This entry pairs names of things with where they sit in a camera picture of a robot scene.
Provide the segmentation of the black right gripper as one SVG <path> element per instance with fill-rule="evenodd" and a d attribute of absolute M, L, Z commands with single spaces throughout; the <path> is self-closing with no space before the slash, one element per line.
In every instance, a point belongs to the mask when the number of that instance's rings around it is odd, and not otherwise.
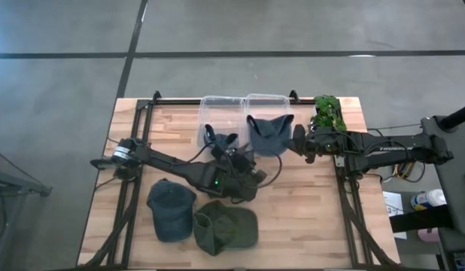
<path fill-rule="evenodd" d="M 318 127 L 306 135 L 304 126 L 297 124 L 293 130 L 292 142 L 295 151 L 302 151 L 305 144 L 305 161 L 307 164 L 313 164 L 315 155 L 340 154 L 345 144 L 345 136 L 332 127 Z"/>

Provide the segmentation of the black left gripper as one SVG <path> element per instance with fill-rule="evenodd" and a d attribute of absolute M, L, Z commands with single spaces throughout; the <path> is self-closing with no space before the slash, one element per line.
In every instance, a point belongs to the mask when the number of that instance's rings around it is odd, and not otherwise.
<path fill-rule="evenodd" d="M 239 146 L 239 135 L 230 133 L 225 135 L 223 139 L 223 147 L 216 145 L 217 137 L 214 128 L 210 124 L 205 125 L 205 146 L 212 148 L 211 154 L 216 160 L 225 160 L 239 172 L 251 171 L 251 160 L 248 156 L 246 146 Z"/>

